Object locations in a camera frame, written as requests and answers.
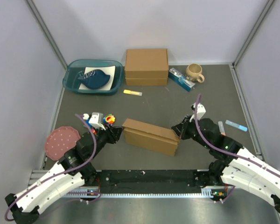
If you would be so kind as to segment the brown cardboard box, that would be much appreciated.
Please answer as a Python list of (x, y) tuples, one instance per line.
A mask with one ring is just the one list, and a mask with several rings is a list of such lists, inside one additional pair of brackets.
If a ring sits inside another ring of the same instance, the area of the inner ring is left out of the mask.
[(180, 139), (173, 130), (133, 119), (126, 119), (122, 126), (128, 144), (175, 156)]

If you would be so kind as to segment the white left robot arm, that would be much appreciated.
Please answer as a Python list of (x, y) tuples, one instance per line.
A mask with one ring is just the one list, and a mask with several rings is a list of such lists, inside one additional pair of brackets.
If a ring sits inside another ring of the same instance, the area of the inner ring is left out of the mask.
[(32, 224), (55, 201), (83, 185), (92, 185), (97, 171), (91, 161), (109, 144), (120, 139), (122, 127), (106, 125), (103, 130), (79, 135), (70, 126), (54, 130), (45, 143), (46, 156), (55, 161), (53, 167), (22, 192), (5, 197), (6, 221)]

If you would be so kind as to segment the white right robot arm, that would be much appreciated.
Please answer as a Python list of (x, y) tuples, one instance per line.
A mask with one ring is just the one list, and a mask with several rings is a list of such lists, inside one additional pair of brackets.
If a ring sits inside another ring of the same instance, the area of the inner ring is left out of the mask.
[(216, 159), (209, 167), (209, 181), (221, 182), (254, 194), (280, 214), (280, 171), (253, 155), (236, 140), (222, 135), (211, 119), (185, 118), (171, 129), (182, 140), (192, 139)]

